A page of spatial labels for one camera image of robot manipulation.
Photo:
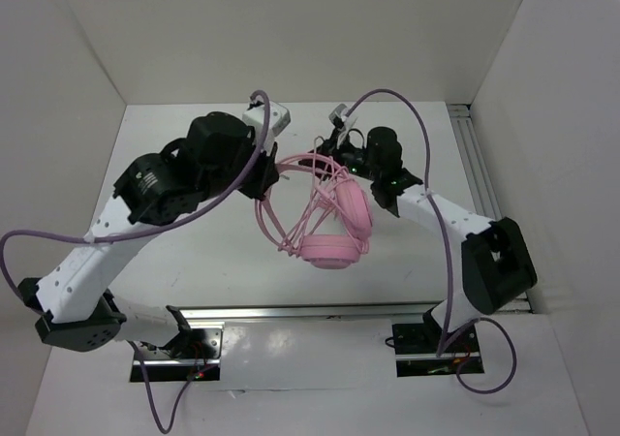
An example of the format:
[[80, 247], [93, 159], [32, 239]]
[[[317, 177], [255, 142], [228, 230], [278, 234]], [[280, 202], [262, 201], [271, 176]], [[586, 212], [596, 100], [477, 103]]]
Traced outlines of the pink headphones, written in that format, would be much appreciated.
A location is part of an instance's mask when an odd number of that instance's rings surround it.
[[280, 175], [309, 176], [308, 200], [286, 227], [272, 206], [271, 192], [255, 203], [255, 218], [279, 252], [319, 269], [344, 269], [369, 251], [373, 214], [366, 192], [333, 158], [317, 152], [293, 155], [276, 164]]

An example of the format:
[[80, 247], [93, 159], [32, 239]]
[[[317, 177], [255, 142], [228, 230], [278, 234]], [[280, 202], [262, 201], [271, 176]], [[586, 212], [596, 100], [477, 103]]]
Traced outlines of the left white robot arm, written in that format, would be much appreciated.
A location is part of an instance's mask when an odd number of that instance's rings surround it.
[[179, 308], [150, 307], [114, 296], [109, 285], [139, 251], [184, 214], [214, 207], [239, 191], [260, 200], [279, 174], [277, 137], [290, 124], [286, 109], [253, 105], [241, 117], [221, 111], [195, 118], [186, 137], [139, 156], [113, 185], [97, 221], [67, 258], [43, 278], [17, 289], [40, 311], [43, 343], [90, 352], [110, 341], [136, 341], [171, 358], [199, 341]]

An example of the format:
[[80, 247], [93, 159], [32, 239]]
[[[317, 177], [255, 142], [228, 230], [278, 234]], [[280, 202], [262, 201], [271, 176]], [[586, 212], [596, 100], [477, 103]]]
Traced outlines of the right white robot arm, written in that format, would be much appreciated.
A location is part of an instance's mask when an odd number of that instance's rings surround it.
[[424, 181], [404, 167], [402, 146], [392, 129], [371, 129], [361, 147], [334, 130], [319, 152], [369, 180], [379, 207], [436, 234], [448, 249], [449, 295], [422, 317], [422, 338], [430, 349], [445, 350], [459, 329], [494, 314], [537, 284], [518, 224], [508, 217], [478, 215], [426, 189]]

